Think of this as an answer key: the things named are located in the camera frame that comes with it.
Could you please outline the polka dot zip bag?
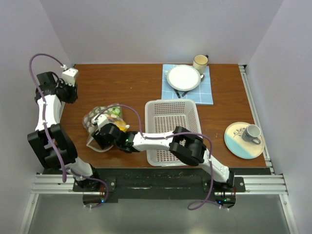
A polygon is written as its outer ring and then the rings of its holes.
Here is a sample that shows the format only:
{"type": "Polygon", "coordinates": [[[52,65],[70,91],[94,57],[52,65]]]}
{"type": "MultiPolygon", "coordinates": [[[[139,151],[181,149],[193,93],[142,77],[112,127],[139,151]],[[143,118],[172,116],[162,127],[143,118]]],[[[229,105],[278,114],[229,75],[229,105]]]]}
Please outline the polka dot zip bag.
{"type": "Polygon", "coordinates": [[[100,127],[108,123],[112,123],[123,132],[126,132],[130,125],[126,124],[122,117],[122,109],[119,106],[111,108],[98,106],[86,114],[82,119],[82,125],[89,135],[86,146],[99,153],[110,150],[113,147],[112,145],[105,143],[104,146],[100,146],[93,135],[96,131],[99,131],[100,127]]]}

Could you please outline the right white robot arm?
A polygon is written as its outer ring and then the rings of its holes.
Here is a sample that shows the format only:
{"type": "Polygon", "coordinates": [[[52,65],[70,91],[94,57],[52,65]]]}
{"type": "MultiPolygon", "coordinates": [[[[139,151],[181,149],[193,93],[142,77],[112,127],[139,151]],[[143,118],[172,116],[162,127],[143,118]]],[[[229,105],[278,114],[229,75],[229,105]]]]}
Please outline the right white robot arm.
{"type": "Polygon", "coordinates": [[[166,151],[188,166],[199,166],[211,175],[211,180],[224,192],[234,186],[234,172],[212,155],[212,141],[203,134],[177,126],[174,131],[148,134],[123,132],[109,123],[96,130],[92,137],[102,148],[116,146],[125,153],[166,151]]]}

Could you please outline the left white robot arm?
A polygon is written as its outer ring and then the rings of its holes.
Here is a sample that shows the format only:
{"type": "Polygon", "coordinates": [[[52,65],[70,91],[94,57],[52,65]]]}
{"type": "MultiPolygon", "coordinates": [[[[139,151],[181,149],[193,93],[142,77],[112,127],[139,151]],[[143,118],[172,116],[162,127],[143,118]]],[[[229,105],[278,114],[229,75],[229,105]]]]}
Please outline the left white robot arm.
{"type": "Polygon", "coordinates": [[[73,68],[63,72],[61,78],[54,72],[37,75],[39,86],[35,101],[39,106],[39,120],[27,140],[45,169],[60,170],[63,181],[71,174],[80,188],[93,192],[100,188],[101,179],[92,165],[78,157],[73,141],[60,124],[61,104],[72,104],[78,98],[77,76],[78,71],[73,68]]]}

